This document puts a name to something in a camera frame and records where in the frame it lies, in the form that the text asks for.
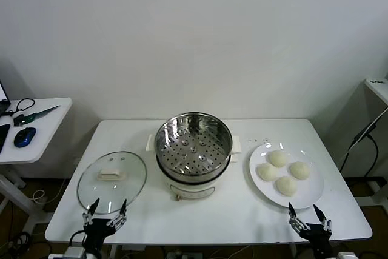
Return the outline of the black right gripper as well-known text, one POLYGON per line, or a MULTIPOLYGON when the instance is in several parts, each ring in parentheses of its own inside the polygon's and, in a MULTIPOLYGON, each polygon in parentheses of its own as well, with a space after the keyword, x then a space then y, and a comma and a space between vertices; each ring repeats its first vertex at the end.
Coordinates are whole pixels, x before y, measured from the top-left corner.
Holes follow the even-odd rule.
POLYGON ((294 231, 300 231, 301 238, 306 239, 312 249, 314 257, 317 259, 332 258, 333 248, 329 243, 329 239, 332 236, 331 227, 332 222, 328 220, 324 212, 316 205, 313 205, 316 216, 321 224, 309 224, 301 221, 292 204, 289 205, 289 224, 294 231))

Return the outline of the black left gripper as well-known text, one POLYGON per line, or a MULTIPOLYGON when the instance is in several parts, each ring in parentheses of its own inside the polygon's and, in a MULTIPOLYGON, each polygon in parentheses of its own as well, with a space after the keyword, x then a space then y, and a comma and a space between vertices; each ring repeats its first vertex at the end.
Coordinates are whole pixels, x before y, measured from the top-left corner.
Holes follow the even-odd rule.
POLYGON ((89 206, 87 213, 83 213, 84 232, 86 234, 83 247, 87 252, 100 252, 104 240, 115 234, 116 229, 120 229, 127 221, 127 200, 124 200, 119 214, 112 219, 94 218, 96 208, 98 207, 100 198, 89 206))

